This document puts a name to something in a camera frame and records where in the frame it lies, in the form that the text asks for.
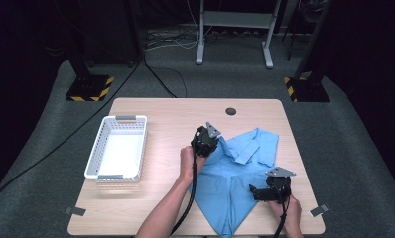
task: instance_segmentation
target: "white basket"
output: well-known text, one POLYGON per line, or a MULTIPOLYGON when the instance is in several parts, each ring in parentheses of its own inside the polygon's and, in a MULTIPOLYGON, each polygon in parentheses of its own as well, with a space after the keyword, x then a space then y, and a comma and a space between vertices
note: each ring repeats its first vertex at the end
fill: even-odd
POLYGON ((146 134, 146 116, 104 117, 89 156, 85 177, 97 182, 139 181, 146 134))

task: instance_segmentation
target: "black cable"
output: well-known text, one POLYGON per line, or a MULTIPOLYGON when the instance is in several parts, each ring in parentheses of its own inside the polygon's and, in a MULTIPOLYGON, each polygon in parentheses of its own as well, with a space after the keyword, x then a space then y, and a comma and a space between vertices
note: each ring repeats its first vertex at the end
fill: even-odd
POLYGON ((150 67, 152 69, 163 69, 163 70, 169 70, 169 71, 175 72, 180 77, 180 79, 182 80, 183 88, 185 89, 185 98, 188 98, 188 88, 186 87, 185 80, 183 79, 181 73, 179 73, 178 71, 176 71, 176 70, 174 70, 172 68, 167 68, 167 67, 154 67, 154 66, 149 66, 149 65, 148 65, 148 67, 150 67))
MULTIPOLYGON (((198 129, 195 132, 194 135, 194 140, 196 139, 196 136, 198 134, 198 129)), ((194 164, 193 164, 193 180, 192 180, 192 191, 191 191, 191 197, 189 199, 188 206, 186 207, 185 211, 183 212, 182 217, 177 221, 176 225, 173 227, 173 230, 170 235, 173 235, 173 233, 176 232, 176 230, 179 228, 179 226, 183 223, 183 220, 185 220, 186 216, 188 215, 189 211, 191 210, 192 204, 194 203, 195 200, 195 193, 197 190, 197 180, 198 180, 198 165, 197 165, 197 154, 195 153, 195 142, 192 142, 192 148, 194 152, 194 164)))
POLYGON ((196 43, 198 37, 195 36, 191 31, 184 30, 182 33, 178 33, 172 37, 163 37, 159 32, 149 33, 147 36, 148 43, 145 44, 145 51, 152 50, 158 48, 159 46, 163 47, 163 43, 176 43, 179 46, 182 45, 181 40, 193 40, 193 42, 187 42, 186 44, 196 43))
POLYGON ((94 116, 96 116, 117 94, 117 92, 123 87, 123 85, 127 82, 127 80, 132 76, 132 74, 136 71, 140 64, 140 61, 136 64, 136 66, 133 68, 132 72, 124 79, 123 83, 117 88, 117 90, 114 92, 114 94, 96 111, 90 116, 86 121, 84 121, 79 127, 77 127, 68 137, 66 137, 62 142, 60 142, 57 146, 55 146, 51 151, 49 151, 45 156, 34 162, 32 165, 18 173, 16 176, 13 178, 9 179, 5 184, 0 186, 0 192, 2 192, 9 184, 11 184, 14 180, 31 170, 33 167, 35 167, 37 164, 41 163, 44 161, 48 156, 50 156, 52 153, 54 153, 58 148, 60 148, 64 143, 66 143, 74 134, 76 134, 86 123, 88 123, 94 116))
POLYGON ((284 200, 283 200, 283 197, 281 195, 279 188, 275 184, 274 184, 274 187, 278 192, 279 202, 282 204, 282 215, 280 216, 281 221, 279 222, 278 228, 274 234, 274 238, 278 238, 279 234, 281 233, 282 228, 284 227, 285 219, 287 218, 287 210, 288 210, 288 206, 290 205, 290 197, 288 197, 288 204, 287 204, 287 207, 285 207, 284 200))
POLYGON ((150 66, 148 66, 148 64, 146 63, 146 60, 145 60, 145 54, 143 56, 143 60, 144 60, 145 67, 147 67, 151 71, 151 73, 154 75, 154 77, 157 78, 158 82, 167 91, 167 93, 169 93, 170 96, 172 96, 173 98, 177 98, 177 96, 172 91, 170 91, 170 89, 164 84, 164 82, 161 80, 161 78, 151 69, 150 66))

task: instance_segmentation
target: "table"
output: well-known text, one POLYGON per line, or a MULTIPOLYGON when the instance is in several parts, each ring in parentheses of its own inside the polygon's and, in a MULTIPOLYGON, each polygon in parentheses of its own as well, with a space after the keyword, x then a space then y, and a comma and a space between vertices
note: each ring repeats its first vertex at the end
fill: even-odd
MULTIPOLYGON (((309 214, 309 210, 318 205, 279 100, 118 98, 109 114, 148 117, 142 177, 138 183, 116 184, 100 184, 86 178, 76 204, 86 211, 83 216, 71 217, 67 228, 71 235, 134 235, 178 176, 180 148, 190 144, 196 129, 206 121, 221 131, 226 140, 255 128, 278 134, 276 165, 297 173, 292 177, 291 189, 303 208, 302 232, 322 234, 325 231, 322 217, 309 214), (235 115, 226 114, 225 109, 229 107, 236 110, 235 115)), ((187 193, 179 217, 188 201, 187 193)), ((258 202, 235 235, 274 234, 277 227, 268 204, 258 202)), ((194 203, 175 235, 216 233, 194 203)))
POLYGON ((262 42, 263 56, 265 57, 265 65, 267 68, 273 68, 271 52, 269 45, 271 43, 274 32, 275 23, 278 17, 278 10, 281 0, 276 1, 272 13, 242 13, 242 12, 221 12, 221 11, 205 11, 204 0, 200 0, 200 20, 197 47, 197 64, 203 64, 204 52, 204 26, 222 26, 222 27, 245 27, 269 29, 266 41, 262 42))

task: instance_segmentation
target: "cable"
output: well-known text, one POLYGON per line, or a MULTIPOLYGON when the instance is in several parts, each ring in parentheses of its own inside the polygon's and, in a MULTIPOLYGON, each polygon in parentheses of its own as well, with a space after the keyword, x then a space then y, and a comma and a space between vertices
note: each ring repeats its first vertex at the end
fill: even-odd
MULTIPOLYGON (((161 84, 161 86, 167 91, 167 93, 169 93, 170 96, 172 96, 173 98, 178 98, 172 91, 170 91, 170 89, 164 84, 164 82, 161 80, 161 78, 160 78, 160 77, 151 69, 151 67, 147 64, 146 59, 145 59, 145 54, 144 54, 144 56, 143 56, 143 60, 144 60, 145 67, 147 67, 147 68, 151 71, 151 73, 154 75, 154 77, 157 78, 158 82, 159 82, 159 83, 161 84)), ((181 77, 181 79, 182 79, 182 81, 183 81, 183 84, 184 84, 184 87, 185 87, 185 91, 186 91, 186 95, 187 95, 187 90, 186 90, 185 81, 183 80, 183 77, 182 77, 181 75, 180 75, 180 77, 181 77)))
MULTIPOLYGON (((197 134, 199 133, 198 129, 195 132, 194 135, 194 140, 196 139, 197 134)), ((192 191, 191 191, 191 197, 189 198, 189 203, 188 206, 186 207, 185 211, 183 212, 182 217, 177 221, 176 225, 173 227, 173 230, 170 235, 173 235, 177 231, 177 229, 180 227, 180 225, 183 223, 185 220, 186 216, 188 215, 189 211, 191 210, 192 204, 194 203, 195 200, 195 193, 197 190, 197 180, 198 180, 198 166, 197 166, 197 154, 195 152, 195 142, 192 142, 192 148, 194 152, 194 164, 193 164, 193 180, 192 180, 192 191)))
POLYGON ((148 33, 147 36, 147 40, 148 43, 146 44, 146 51, 149 50, 153 50, 159 47, 167 47, 167 46, 182 46, 184 47, 184 45, 190 45, 190 44, 195 44, 197 37, 193 34, 193 32, 189 31, 189 30, 183 30, 183 32, 181 32, 180 30, 180 26, 178 26, 178 33, 172 33, 172 32, 168 32, 168 31, 163 31, 163 32, 150 32, 148 33), (162 34, 176 34, 174 36, 169 36, 169 37, 163 37, 162 34), (191 43, 180 43, 181 40, 193 40, 193 42, 191 43), (160 46, 160 44, 164 43, 164 42, 175 42, 177 43, 177 45, 162 45, 160 46))
POLYGON ((196 22, 196 20, 195 20, 195 17, 194 17, 194 15, 193 15, 193 13, 192 13, 191 4, 190 4, 189 0, 187 0, 187 3, 188 3, 189 12, 190 12, 190 14, 191 14, 192 20, 194 21, 194 26, 195 26, 196 31, 197 31, 196 40, 195 40, 194 42, 185 43, 185 44, 181 44, 181 43, 178 42, 177 40, 171 40, 171 42, 174 42, 174 43, 176 43, 176 44, 175 44, 175 45, 162 45, 162 46, 157 46, 157 47, 153 47, 153 48, 150 48, 150 49, 146 49, 145 51, 150 51, 150 50, 154 50, 154 49, 158 49, 158 48, 162 48, 162 47, 182 47, 182 48, 184 48, 184 49, 191 49, 191 48, 193 48, 193 47, 198 43, 198 37, 199 37, 198 24, 197 24, 197 22, 196 22))
POLYGON ((35 167, 37 164, 41 163, 44 161, 48 156, 50 156, 52 153, 54 153, 58 148, 60 148, 64 143, 66 143, 74 134, 76 134, 86 123, 88 123, 94 116, 96 116, 117 94, 117 92, 124 86, 124 84, 129 80, 129 78, 133 75, 133 73, 136 71, 138 68, 140 62, 136 64, 136 66, 133 68, 132 72, 124 79, 123 83, 117 88, 117 90, 114 92, 114 94, 100 107, 96 112, 94 112, 85 122, 83 122, 79 127, 77 127, 68 137, 66 137, 62 142, 60 142, 57 146, 55 146, 52 150, 50 150, 45 156, 34 162, 32 165, 18 173, 16 176, 13 178, 9 179, 5 184, 3 184, 0 187, 0 192, 2 192, 9 184, 11 184, 14 180, 31 170, 33 167, 35 167))
POLYGON ((278 228, 277 228, 277 230, 276 230, 276 232, 274 234, 274 238, 278 238, 279 234, 282 231, 282 228, 284 227, 285 219, 287 218, 287 210, 288 210, 288 206, 290 205, 290 197, 288 197, 288 204, 287 204, 287 207, 285 207, 284 200, 283 200, 283 197, 281 195, 281 192, 280 192, 279 188, 275 184, 274 184, 274 187, 275 187, 275 189, 278 192, 279 202, 281 202, 281 204, 282 204, 282 215, 280 216, 281 217, 281 221, 280 221, 280 223, 278 225, 278 228))
POLYGON ((185 98, 188 98, 188 88, 186 87, 185 80, 183 79, 181 73, 179 73, 178 71, 176 71, 176 70, 174 70, 174 69, 172 69, 172 68, 167 68, 167 67, 154 67, 154 66, 149 66, 149 68, 152 68, 152 69, 163 69, 163 70, 169 70, 169 71, 175 72, 175 73, 180 77, 180 79, 182 80, 183 88, 185 89, 185 98))

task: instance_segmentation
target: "table hole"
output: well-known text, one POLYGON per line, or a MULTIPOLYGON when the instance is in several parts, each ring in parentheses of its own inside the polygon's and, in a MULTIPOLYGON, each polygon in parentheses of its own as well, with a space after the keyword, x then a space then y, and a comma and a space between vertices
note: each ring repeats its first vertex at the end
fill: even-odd
POLYGON ((225 113, 230 116, 233 116, 237 113, 237 111, 232 107, 228 107, 227 109, 225 109, 225 113))

